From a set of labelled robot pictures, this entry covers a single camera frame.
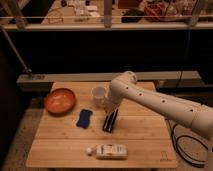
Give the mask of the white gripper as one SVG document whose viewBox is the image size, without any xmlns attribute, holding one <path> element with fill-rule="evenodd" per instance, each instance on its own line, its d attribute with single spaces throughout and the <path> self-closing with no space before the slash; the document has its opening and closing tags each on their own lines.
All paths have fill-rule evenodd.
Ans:
<svg viewBox="0 0 213 171">
<path fill-rule="evenodd" d="M 105 97 L 104 109 L 107 113 L 112 113 L 120 106 L 121 102 L 122 102 L 122 98 L 120 96 L 109 91 Z"/>
</svg>

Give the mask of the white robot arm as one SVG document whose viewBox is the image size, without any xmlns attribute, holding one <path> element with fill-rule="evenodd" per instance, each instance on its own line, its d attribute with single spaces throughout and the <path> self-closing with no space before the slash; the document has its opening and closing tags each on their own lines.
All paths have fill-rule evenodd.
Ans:
<svg viewBox="0 0 213 171">
<path fill-rule="evenodd" d="M 126 71 L 109 83 L 106 108 L 114 111 L 123 99 L 141 104 L 193 132 L 210 140 L 213 137 L 213 108 L 206 105 L 177 98 L 141 88 L 136 85 L 137 77 Z"/>
</svg>

